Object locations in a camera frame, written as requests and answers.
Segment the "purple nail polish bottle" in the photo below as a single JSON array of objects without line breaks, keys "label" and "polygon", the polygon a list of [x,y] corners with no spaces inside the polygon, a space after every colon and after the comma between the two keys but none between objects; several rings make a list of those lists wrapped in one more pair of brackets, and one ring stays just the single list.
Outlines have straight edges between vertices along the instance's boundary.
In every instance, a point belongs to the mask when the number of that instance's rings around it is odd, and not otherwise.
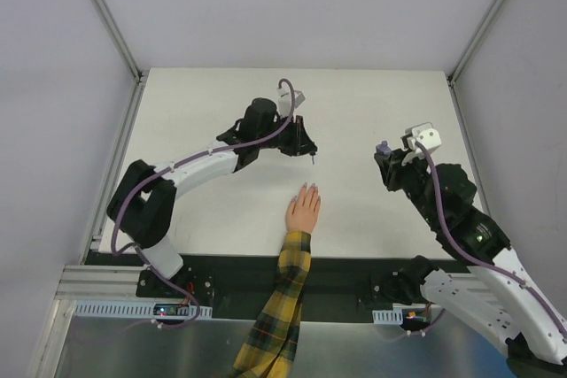
[{"label": "purple nail polish bottle", "polygon": [[392,153],[391,148],[388,145],[387,141],[382,141],[380,144],[376,146],[376,154],[381,155],[383,157],[389,157]]}]

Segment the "yellow plaid sleeve forearm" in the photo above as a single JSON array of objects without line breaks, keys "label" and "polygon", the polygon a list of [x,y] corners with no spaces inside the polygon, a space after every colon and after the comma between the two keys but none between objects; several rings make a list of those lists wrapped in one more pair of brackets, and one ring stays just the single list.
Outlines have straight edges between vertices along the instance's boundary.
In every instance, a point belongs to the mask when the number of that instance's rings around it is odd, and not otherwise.
[{"label": "yellow plaid sleeve forearm", "polygon": [[311,235],[288,233],[277,260],[274,290],[237,354],[232,377],[290,374],[298,348],[303,290],[311,261]]}]

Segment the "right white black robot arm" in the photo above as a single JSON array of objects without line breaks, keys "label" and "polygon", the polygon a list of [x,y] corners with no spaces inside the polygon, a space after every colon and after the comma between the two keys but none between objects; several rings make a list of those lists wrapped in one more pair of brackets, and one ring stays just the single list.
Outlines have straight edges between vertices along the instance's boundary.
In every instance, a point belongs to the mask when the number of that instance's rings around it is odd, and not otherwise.
[{"label": "right white black robot arm", "polygon": [[483,336],[517,377],[566,375],[566,320],[522,265],[499,225],[473,204],[476,185],[458,164],[435,165],[431,155],[407,160],[410,150],[376,147],[386,189],[402,191],[442,249],[483,282],[491,305],[432,261],[416,256],[380,285],[393,303],[426,300]]}]

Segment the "mannequin hand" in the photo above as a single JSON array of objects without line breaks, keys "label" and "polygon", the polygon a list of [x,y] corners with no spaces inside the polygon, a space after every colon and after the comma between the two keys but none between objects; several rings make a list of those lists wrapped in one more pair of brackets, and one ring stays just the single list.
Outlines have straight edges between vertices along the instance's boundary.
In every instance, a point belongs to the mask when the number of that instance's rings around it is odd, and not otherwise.
[{"label": "mannequin hand", "polygon": [[305,183],[287,208],[285,226],[288,233],[304,232],[312,234],[318,221],[321,197],[318,187]]}]

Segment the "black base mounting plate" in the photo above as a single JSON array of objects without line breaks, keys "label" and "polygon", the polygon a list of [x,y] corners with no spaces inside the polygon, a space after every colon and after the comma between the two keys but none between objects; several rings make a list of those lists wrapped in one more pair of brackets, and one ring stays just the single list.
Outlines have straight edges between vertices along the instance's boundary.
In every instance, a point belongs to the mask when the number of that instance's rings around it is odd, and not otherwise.
[{"label": "black base mounting plate", "polygon": [[[275,289],[293,284],[300,274],[286,278],[276,256],[182,257],[183,267],[163,283],[153,272],[135,274],[137,297],[174,299],[180,289],[193,294],[200,305],[210,307],[216,319],[253,320]],[[313,258],[302,286],[303,321],[370,323],[375,310],[389,309],[396,302],[424,304],[416,291],[394,288],[407,258]]]}]

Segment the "left aluminium frame post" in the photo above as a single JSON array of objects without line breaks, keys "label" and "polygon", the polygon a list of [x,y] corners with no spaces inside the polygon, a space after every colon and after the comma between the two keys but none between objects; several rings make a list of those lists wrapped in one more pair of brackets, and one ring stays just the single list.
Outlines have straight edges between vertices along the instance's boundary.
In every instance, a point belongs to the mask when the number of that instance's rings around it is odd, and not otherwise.
[{"label": "left aluminium frame post", "polygon": [[106,0],[90,0],[97,16],[102,22],[106,33],[109,35],[115,49],[128,69],[129,74],[133,77],[134,81],[139,82],[144,77],[144,71],[140,68],[135,60],[135,57],[128,46],[126,38],[121,32],[113,13],[106,2]]}]

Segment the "aluminium frame post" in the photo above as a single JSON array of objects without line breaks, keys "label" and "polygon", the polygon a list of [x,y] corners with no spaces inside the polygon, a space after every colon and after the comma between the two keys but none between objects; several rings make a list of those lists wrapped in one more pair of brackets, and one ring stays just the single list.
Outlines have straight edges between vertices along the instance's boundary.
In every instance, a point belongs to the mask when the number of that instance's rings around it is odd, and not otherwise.
[{"label": "aluminium frame post", "polygon": [[490,2],[470,39],[465,45],[462,54],[456,61],[451,72],[447,75],[447,84],[450,88],[453,88],[458,82],[468,63],[472,60],[476,51],[480,48],[482,42],[490,33],[493,25],[499,17],[499,14],[504,9],[508,1],[509,0],[492,0]]},{"label": "aluminium frame post", "polygon": [[144,77],[144,71],[140,68],[135,60],[135,57],[128,46],[126,38],[121,32],[113,13],[106,2],[106,0],[90,0],[97,16],[102,22],[106,33],[109,35],[115,49],[128,69],[129,74],[133,77],[134,81],[139,82]]}]

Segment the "right aluminium frame post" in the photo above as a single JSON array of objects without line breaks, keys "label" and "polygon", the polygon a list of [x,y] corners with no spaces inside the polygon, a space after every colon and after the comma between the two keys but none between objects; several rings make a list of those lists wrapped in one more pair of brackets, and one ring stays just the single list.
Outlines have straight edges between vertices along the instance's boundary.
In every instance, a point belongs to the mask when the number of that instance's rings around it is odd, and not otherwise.
[{"label": "right aluminium frame post", "polygon": [[447,84],[450,88],[453,88],[458,82],[468,63],[472,60],[476,51],[480,48],[482,42],[490,33],[493,25],[499,17],[499,14],[504,9],[508,1],[509,0],[492,0],[490,2],[470,39],[465,45],[462,54],[456,61],[451,72],[447,75]]}]

